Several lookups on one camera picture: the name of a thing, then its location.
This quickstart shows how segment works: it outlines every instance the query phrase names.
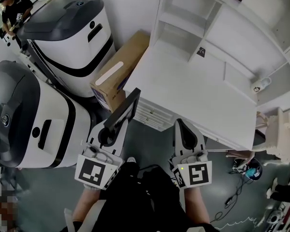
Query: shoe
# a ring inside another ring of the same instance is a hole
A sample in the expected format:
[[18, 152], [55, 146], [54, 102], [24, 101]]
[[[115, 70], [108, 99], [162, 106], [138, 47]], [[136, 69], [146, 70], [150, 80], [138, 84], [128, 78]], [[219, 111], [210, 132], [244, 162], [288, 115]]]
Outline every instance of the shoe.
[[278, 185], [277, 177], [274, 179], [273, 184], [272, 184], [272, 192], [275, 192], [275, 189]]
[[270, 199], [272, 194], [273, 194], [272, 189], [268, 188], [268, 190], [266, 192], [266, 198]]
[[134, 157], [129, 157], [129, 158], [127, 159], [127, 162], [135, 162], [135, 163], [136, 163], [136, 160], [135, 160]]

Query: gray floor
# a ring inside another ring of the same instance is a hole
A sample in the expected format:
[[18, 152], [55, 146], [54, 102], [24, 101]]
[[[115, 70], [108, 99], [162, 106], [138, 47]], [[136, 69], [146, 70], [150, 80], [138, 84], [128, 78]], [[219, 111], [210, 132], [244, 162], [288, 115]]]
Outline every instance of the gray floor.
[[[174, 152], [172, 148], [172, 130], [158, 132], [143, 124], [132, 121], [129, 124], [123, 158], [134, 156], [140, 167], [159, 164], [170, 174], [167, 160]], [[267, 158], [265, 153], [257, 159]], [[209, 154], [213, 161], [213, 183], [202, 187], [202, 195], [211, 219], [224, 210], [225, 201], [234, 194], [239, 176], [228, 174], [232, 170], [233, 160], [225, 157], [223, 152]], [[246, 185], [234, 209], [221, 221], [213, 222], [221, 228], [247, 217], [259, 222], [265, 208], [276, 204], [267, 200], [265, 193], [274, 177], [278, 176], [281, 184], [288, 181], [290, 166], [269, 165], [263, 169], [261, 179]], [[83, 190], [81, 183], [75, 181], [74, 168], [62, 169], [23, 169], [17, 174], [19, 184], [25, 189], [18, 194], [18, 223], [25, 232], [58, 232], [65, 226], [64, 208], [73, 210]], [[250, 221], [227, 226], [226, 232], [262, 232], [262, 227], [254, 229]]]

